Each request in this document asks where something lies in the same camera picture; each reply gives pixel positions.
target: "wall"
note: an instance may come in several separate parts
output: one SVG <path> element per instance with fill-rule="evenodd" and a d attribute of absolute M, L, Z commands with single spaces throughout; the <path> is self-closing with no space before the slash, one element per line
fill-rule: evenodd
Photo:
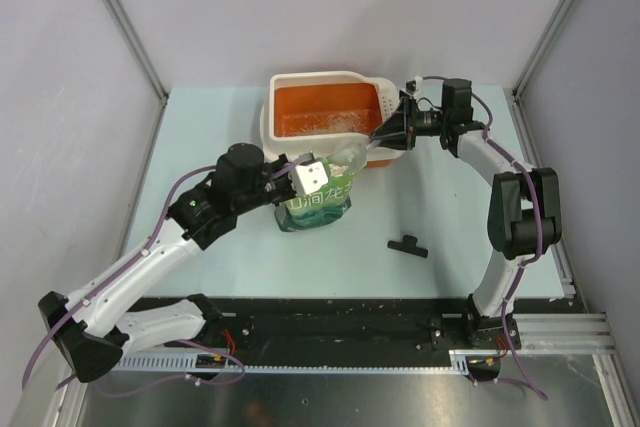
<path fill-rule="evenodd" d="M 45 333 L 36 303 L 116 255 L 159 107 L 101 0 L 0 0 L 0 14 L 4 426 Z"/>
<path fill-rule="evenodd" d="M 640 399 L 638 185 L 640 0 L 580 0 L 524 95 L 545 161 L 560 175 L 576 276 L 606 311 Z"/>
<path fill-rule="evenodd" d="M 511 86 L 558 0 L 123 0 L 174 86 L 351 69 Z"/>

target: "gray floor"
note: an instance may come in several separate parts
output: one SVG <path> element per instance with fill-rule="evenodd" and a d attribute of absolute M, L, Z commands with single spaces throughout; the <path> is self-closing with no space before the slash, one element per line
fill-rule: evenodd
<path fill-rule="evenodd" d="M 481 386 L 445 375 L 250 375 L 227 387 L 167 383 L 108 399 L 89 388 L 79 425 L 102 426 L 610 426 L 591 356 L 525 360 L 549 395 L 510 385 Z M 515 376 L 509 361 L 504 376 Z M 112 373 L 109 391 L 130 390 L 156 374 Z"/>

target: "purple cable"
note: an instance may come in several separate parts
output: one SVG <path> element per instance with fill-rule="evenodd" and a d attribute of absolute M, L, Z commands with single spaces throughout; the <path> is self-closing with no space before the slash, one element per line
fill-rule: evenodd
<path fill-rule="evenodd" d="M 423 77 L 422 79 L 423 80 L 441 80 L 441 81 L 447 80 L 446 77 L 442 77 L 438 75 L 429 75 L 429 76 Z M 520 369 L 520 372 L 522 373 L 522 376 L 525 378 L 526 381 L 507 378 L 507 379 L 498 379 L 497 382 L 494 382 L 494 381 L 477 382 L 473 378 L 473 375 L 471 375 L 471 373 L 469 373 L 469 378 L 473 380 L 474 383 L 480 383 L 480 384 L 502 383 L 502 384 L 521 385 L 533 390 L 538 395 L 538 397 L 540 397 L 542 400 L 549 400 L 549 397 L 547 396 L 547 394 L 545 394 L 542 390 L 538 388 L 538 386 L 535 384 L 535 382 L 529 375 L 529 372 L 522 364 L 522 360 L 520 359 L 520 356 L 516 353 L 515 345 L 511 340 L 511 335 L 509 335 L 509 326 L 507 325 L 507 306 L 509 305 L 509 301 L 511 300 L 513 295 L 516 293 L 516 290 L 518 289 L 518 286 L 522 281 L 522 278 L 525 272 L 525 267 L 529 264 L 532 264 L 533 262 L 536 262 L 542 256 L 542 248 L 543 248 L 542 246 L 542 215 L 540 212 L 540 203 L 538 201 L 538 196 L 536 195 L 536 189 L 533 183 L 533 179 L 531 178 L 531 175 L 529 174 L 529 172 L 527 172 L 527 169 L 525 169 L 521 163 L 517 162 L 516 159 L 504 148 L 502 148 L 500 144 L 495 142 L 493 139 L 489 138 L 489 128 L 493 123 L 493 113 L 491 112 L 491 109 L 476 94 L 472 93 L 471 95 L 476 101 L 478 101 L 478 103 L 484 108 L 484 110 L 487 112 L 487 115 L 489 116 L 489 121 L 487 122 L 485 128 L 482 131 L 482 138 L 486 141 L 486 143 L 489 146 L 491 146 L 496 152 L 498 152 L 502 157 L 504 157 L 507 160 L 507 162 L 509 162 L 510 165 L 512 165 L 515 169 L 520 171 L 527 182 L 527 187 L 529 188 L 529 194 L 531 196 L 531 202 L 533 203 L 533 216 L 535 218 L 535 223 L 536 223 L 537 239 L 536 239 L 535 255 L 529 259 L 523 260 L 518 266 L 518 272 L 516 273 L 513 279 L 513 282 L 511 283 L 511 286 L 507 291 L 507 295 L 505 296 L 502 302 L 502 309 L 501 309 L 501 315 L 500 315 L 500 318 L 502 320 L 502 330 L 504 331 L 504 336 L 507 339 L 509 348 L 511 349 L 513 360 L 515 360 L 518 368 Z"/>
<path fill-rule="evenodd" d="M 171 187 L 171 190 L 169 190 L 169 194 L 167 195 L 167 199 L 165 200 L 164 206 L 162 207 L 162 213 L 160 214 L 160 218 L 158 219 L 158 222 L 156 223 L 156 226 L 153 229 L 153 232 L 151 233 L 151 236 L 149 237 L 149 240 L 147 240 L 147 242 L 144 244 L 142 250 L 140 252 L 137 252 L 131 259 L 129 259 L 129 261 L 127 261 L 118 270 L 113 272 L 109 277 L 107 277 L 105 280 L 103 280 L 100 284 L 96 285 L 93 288 L 93 290 L 91 290 L 84 297 L 84 299 L 91 300 L 93 297 L 95 297 L 100 292 L 102 292 L 114 280 L 119 278 L 122 274 L 124 274 L 127 270 L 129 270 L 136 262 L 138 262 L 138 260 L 140 260 L 142 258 L 142 251 L 143 250 L 147 250 L 153 245 L 153 243 L 155 242 L 156 238 L 158 237 L 158 234 L 160 233 L 160 229 L 162 228 L 162 224 L 164 222 L 164 218 L 167 215 L 167 210 L 169 209 L 169 206 L 171 205 L 171 200 L 173 199 L 173 196 L 175 195 L 176 191 L 178 190 L 178 187 L 180 187 L 180 185 L 185 180 L 187 180 L 188 178 L 193 177 L 194 175 L 200 174 L 202 172 L 207 172 L 207 171 L 214 170 L 214 169 L 215 169 L 215 166 L 211 166 L 211 165 L 207 166 L 207 167 L 201 167 L 199 169 L 193 170 L 193 171 L 183 175 L 182 177 L 180 177 L 176 181 L 176 183 L 173 184 L 173 187 Z M 29 362 L 27 363 L 27 366 L 24 369 L 24 373 L 22 374 L 22 390 L 24 390 L 25 387 L 27 386 L 27 383 L 29 382 L 29 378 L 31 377 L 31 374 L 33 373 L 33 369 L 34 369 L 34 367 L 36 365 L 36 362 L 38 361 L 38 358 L 40 357 L 40 355 L 42 355 L 42 352 L 43 352 L 44 348 L 47 346 L 47 344 L 49 343 L 49 341 L 51 339 L 53 339 L 53 337 L 58 333 L 58 331 L 62 328 L 62 326 L 69 319 L 71 319 L 82 307 L 83 307 L 83 304 L 82 304 L 82 300 L 81 300 L 76 305 L 71 307 L 71 309 L 69 309 L 69 311 L 66 314 L 64 314 L 60 318 L 60 320 L 58 320 L 58 322 L 56 322 L 53 325 L 53 327 L 51 327 L 51 329 L 47 332 L 47 334 L 44 336 L 44 338 L 40 341 L 40 343 L 36 347 L 35 351 L 31 355 L 31 358 L 29 359 Z M 71 380 L 65 379 L 63 382 L 69 383 Z"/>
<path fill-rule="evenodd" d="M 226 352 L 222 352 L 216 349 L 211 349 L 209 347 L 205 347 L 204 345 L 198 344 L 196 342 L 193 342 L 191 340 L 179 340 L 178 342 L 180 342 L 181 344 L 187 345 L 189 347 L 195 347 L 197 349 L 202 349 L 205 350 L 207 352 L 211 352 L 212 354 L 216 354 L 219 355 L 221 357 L 224 357 L 225 359 L 230 360 L 231 362 L 233 362 L 234 364 L 236 364 L 238 367 L 240 367 L 240 374 L 232 379 L 229 380 L 223 380 L 223 381 L 213 381 L 213 380 L 204 380 L 204 379 L 200 379 L 200 378 L 195 378 L 195 384 L 199 385 L 199 384 L 205 384 L 205 385 L 230 385 L 230 384 L 235 384 L 236 382 L 240 381 L 246 374 L 247 374 L 247 370 L 246 367 L 244 366 L 244 364 L 242 362 L 240 362 L 237 358 L 235 358 L 233 355 L 231 354 L 227 354 Z M 153 389 L 154 387 L 157 387 L 160 384 L 164 384 L 165 382 L 169 382 L 170 380 L 178 380 L 178 379 L 189 379 L 192 377 L 185 377 L 185 374 L 174 374 L 174 375 L 167 375 L 166 377 L 162 377 L 158 380 L 155 380 L 153 382 L 150 382 L 146 385 L 143 385 L 142 387 L 138 387 L 137 389 L 133 389 L 130 390 L 129 392 L 118 392 L 118 393 L 112 393 L 112 392 L 106 392 L 104 390 L 102 390 L 102 387 L 100 387 L 100 384 L 98 382 L 94 382 L 91 385 L 93 385 L 96 389 L 96 391 L 102 395 L 103 397 L 109 397 L 111 399 L 122 399 L 124 397 L 131 397 L 132 395 L 137 395 L 137 394 L 141 394 L 143 392 L 147 392 L 148 390 Z"/>
<path fill-rule="evenodd" d="M 295 167 L 300 165 L 302 162 L 306 162 L 307 160 L 311 160 L 310 154 L 302 154 L 300 157 L 298 157 L 293 162 L 289 162 L 283 168 L 281 168 L 280 170 L 277 170 L 276 172 L 271 174 L 271 178 L 272 179 L 277 179 L 278 177 L 282 177 L 283 175 L 288 174 L 289 172 L 291 172 Z"/>

